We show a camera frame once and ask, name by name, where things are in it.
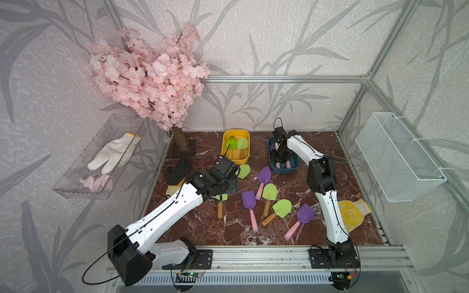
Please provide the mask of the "large green shovel blue tip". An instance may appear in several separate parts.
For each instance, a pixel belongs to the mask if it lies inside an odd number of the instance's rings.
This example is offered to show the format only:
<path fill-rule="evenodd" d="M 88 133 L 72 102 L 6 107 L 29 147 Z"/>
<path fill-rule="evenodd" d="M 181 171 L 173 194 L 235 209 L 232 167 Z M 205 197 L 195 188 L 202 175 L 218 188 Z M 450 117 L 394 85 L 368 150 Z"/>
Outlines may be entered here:
<path fill-rule="evenodd" d="M 238 140 L 237 140 L 237 138 L 236 138 L 235 136 L 230 136 L 230 137 L 228 138 L 228 140 L 226 141 L 226 144 L 225 144 L 226 149 L 227 149 L 225 155 L 226 155 L 228 158 L 230 158 L 230 159 L 232 158 L 232 156 L 233 156 L 233 151 L 234 151 L 235 149 L 237 149 L 237 145 L 238 145 Z"/>

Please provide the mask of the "yellow plastic storage box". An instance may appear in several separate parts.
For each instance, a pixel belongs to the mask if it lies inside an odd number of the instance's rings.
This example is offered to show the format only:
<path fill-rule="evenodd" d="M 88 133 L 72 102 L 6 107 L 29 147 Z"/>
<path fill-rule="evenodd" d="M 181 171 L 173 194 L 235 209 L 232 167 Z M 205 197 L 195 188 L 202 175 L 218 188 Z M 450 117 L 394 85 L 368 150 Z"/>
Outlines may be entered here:
<path fill-rule="evenodd" d="M 246 139 L 248 139 L 249 141 L 249 147 L 245 150 L 245 153 L 244 153 L 244 157 L 242 159 L 238 159 L 237 158 L 237 151 L 236 149 L 233 151 L 233 156 L 231 158 L 231 160 L 233 162 L 235 162 L 236 164 L 238 165 L 243 165 L 243 164 L 246 164 L 248 162 L 248 159 L 249 159 L 249 156 L 250 156 L 250 133 L 248 131 L 246 131 L 245 129 L 230 129 L 228 131 L 226 131 L 223 135 L 223 139 L 222 139 L 222 148 L 221 148 L 221 155 L 225 155 L 227 149 L 226 149 L 226 141 L 228 140 L 228 138 L 230 136 L 235 136 L 237 138 L 237 140 L 241 137 L 245 137 Z"/>

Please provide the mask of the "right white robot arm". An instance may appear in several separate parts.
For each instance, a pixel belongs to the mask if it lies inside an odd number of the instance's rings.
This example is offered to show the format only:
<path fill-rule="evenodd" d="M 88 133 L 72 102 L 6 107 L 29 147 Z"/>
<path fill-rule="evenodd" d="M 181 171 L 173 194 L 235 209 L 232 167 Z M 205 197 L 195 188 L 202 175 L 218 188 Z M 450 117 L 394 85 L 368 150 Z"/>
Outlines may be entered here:
<path fill-rule="evenodd" d="M 319 201 L 327 230 L 328 258 L 330 262 L 345 262 L 356 254 L 355 245 L 346 231 L 338 204 L 338 177 L 335 160 L 309 145 L 295 130 L 277 127 L 272 135 L 277 149 L 272 158 L 286 163 L 295 153 L 308 167 L 307 184 Z"/>

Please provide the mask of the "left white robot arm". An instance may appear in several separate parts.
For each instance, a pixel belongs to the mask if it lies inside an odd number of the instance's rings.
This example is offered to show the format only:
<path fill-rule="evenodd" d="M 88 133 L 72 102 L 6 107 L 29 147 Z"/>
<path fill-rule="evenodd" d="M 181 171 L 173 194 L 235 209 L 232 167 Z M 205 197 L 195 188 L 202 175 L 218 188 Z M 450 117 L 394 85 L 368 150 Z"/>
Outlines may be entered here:
<path fill-rule="evenodd" d="M 157 240 L 188 212 L 204 201 L 226 194 L 238 180 L 240 167 L 227 156 L 219 157 L 211 170 L 190 174 L 163 204 L 137 222 L 113 227 L 107 234 L 106 256 L 125 286 L 143 279 L 153 266 L 181 264 L 192 253 L 192 244 L 177 240 L 158 245 Z"/>

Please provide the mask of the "dark teal storage box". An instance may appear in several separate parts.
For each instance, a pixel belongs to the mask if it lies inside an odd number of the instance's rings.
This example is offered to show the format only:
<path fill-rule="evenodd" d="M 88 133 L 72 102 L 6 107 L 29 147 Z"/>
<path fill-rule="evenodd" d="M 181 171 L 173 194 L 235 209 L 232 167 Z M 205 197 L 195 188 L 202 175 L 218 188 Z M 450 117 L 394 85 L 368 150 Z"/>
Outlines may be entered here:
<path fill-rule="evenodd" d="M 270 137 L 267 141 L 268 147 L 273 143 L 276 143 L 276 140 L 274 137 Z M 298 155 L 295 153 L 292 153 L 290 157 L 290 162 L 291 162 L 291 168 L 286 168 L 286 163 L 280 163 L 280 168 L 276 168 L 275 162 L 271 159 L 271 156 L 269 154 L 269 163 L 271 166 L 271 171 L 274 173 L 278 173 L 278 174 L 294 173 L 300 166 L 300 160 L 299 160 Z"/>

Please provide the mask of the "black and yellow glove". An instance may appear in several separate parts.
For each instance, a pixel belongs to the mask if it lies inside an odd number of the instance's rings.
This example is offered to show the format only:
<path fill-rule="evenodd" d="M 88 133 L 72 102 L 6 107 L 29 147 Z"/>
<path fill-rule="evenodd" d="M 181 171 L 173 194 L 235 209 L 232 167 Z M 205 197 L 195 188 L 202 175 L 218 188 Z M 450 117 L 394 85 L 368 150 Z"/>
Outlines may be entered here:
<path fill-rule="evenodd" d="M 180 159 L 175 166 L 167 167 L 165 179 L 167 183 L 166 198 L 170 198 L 184 183 L 192 167 L 188 158 Z"/>

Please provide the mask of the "yellow dotted work glove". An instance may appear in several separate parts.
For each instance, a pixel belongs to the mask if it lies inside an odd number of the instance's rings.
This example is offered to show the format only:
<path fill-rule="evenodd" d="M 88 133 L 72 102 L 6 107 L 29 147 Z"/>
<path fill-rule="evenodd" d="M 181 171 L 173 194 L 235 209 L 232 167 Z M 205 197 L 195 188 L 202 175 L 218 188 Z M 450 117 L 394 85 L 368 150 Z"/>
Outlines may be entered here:
<path fill-rule="evenodd" d="M 339 201 L 338 206 L 348 233 L 359 227 L 365 220 L 365 216 L 372 213 L 370 206 L 363 199 Z"/>

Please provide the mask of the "white cotton glove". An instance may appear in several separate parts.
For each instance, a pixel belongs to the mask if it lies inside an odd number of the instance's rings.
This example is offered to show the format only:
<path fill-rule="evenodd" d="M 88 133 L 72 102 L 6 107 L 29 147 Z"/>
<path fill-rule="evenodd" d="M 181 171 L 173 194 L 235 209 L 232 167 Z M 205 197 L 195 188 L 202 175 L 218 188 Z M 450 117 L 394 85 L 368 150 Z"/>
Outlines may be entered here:
<path fill-rule="evenodd" d="M 130 161 L 140 141 L 140 136 L 126 133 L 121 138 L 108 142 L 88 163 L 87 168 L 101 168 L 101 174 L 111 173 L 116 167 L 122 167 Z"/>

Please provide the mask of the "pink cherry blossom tree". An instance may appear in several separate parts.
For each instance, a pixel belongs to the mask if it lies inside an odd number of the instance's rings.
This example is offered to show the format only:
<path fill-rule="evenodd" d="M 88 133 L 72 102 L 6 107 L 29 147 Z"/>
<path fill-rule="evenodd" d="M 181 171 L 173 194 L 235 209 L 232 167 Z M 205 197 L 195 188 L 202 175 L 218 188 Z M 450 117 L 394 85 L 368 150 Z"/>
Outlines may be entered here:
<path fill-rule="evenodd" d="M 126 48 L 100 39 L 90 45 L 90 67 L 101 93 L 149 118 L 165 132 L 172 132 L 179 151 L 189 151 L 182 130 L 189 108 L 203 93 L 202 80 L 210 74 L 207 63 L 194 54 L 199 41 L 195 28 L 186 23 L 168 36 L 160 50 L 138 38 L 130 29 L 120 31 Z"/>

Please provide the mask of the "pink blossom sprig on shelf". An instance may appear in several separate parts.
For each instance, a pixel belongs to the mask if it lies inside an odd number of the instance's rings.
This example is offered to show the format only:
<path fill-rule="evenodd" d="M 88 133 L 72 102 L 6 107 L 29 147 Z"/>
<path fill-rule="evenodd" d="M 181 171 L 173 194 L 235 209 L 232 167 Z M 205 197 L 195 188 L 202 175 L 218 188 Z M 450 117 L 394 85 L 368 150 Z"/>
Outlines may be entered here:
<path fill-rule="evenodd" d="M 79 178 L 79 182 L 95 194 L 102 191 L 112 192 L 114 188 L 113 179 L 107 174 L 96 173 L 85 179 Z"/>

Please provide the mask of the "aluminium front rail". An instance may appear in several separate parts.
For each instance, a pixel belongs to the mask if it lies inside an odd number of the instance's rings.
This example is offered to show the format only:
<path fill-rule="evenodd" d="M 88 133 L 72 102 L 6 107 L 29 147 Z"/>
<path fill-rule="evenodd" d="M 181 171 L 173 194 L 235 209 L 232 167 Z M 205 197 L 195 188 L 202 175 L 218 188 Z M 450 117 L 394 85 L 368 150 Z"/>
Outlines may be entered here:
<path fill-rule="evenodd" d="M 202 246 L 213 254 L 191 266 L 206 273 L 228 272 L 371 272 L 414 271 L 402 246 L 358 246 L 355 263 L 332 267 L 309 255 L 309 245 L 287 246 Z"/>

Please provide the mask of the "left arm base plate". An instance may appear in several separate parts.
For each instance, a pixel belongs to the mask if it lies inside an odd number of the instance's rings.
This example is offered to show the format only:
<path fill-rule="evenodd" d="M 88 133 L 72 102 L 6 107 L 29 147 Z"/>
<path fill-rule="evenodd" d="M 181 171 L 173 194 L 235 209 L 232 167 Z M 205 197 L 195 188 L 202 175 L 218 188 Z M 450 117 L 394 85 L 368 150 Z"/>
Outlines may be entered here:
<path fill-rule="evenodd" d="M 168 264 L 162 266 L 163 270 L 184 270 L 184 269 L 211 269 L 213 260 L 213 250 L 197 250 L 190 252 L 186 259 L 180 264 Z"/>

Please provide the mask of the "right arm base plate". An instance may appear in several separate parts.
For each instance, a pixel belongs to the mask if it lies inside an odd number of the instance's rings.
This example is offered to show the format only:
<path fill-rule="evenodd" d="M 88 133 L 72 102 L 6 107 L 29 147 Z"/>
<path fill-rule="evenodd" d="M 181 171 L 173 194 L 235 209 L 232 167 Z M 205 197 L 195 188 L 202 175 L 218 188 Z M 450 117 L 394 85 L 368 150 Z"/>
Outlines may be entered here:
<path fill-rule="evenodd" d="M 330 249 L 312 246 L 308 254 L 310 265 L 313 269 L 351 269 L 354 271 L 361 268 L 360 258 L 356 249 L 349 250 L 344 255 L 337 255 Z"/>

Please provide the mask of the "clear acrylic wall shelf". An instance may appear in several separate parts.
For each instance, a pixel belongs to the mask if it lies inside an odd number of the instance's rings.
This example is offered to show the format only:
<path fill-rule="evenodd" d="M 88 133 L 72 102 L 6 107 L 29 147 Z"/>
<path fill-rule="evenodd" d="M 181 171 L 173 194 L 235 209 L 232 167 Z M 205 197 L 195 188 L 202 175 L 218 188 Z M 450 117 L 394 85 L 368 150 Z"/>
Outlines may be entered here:
<path fill-rule="evenodd" d="M 108 199 L 146 131 L 143 119 L 112 115 L 53 190 L 66 199 Z"/>

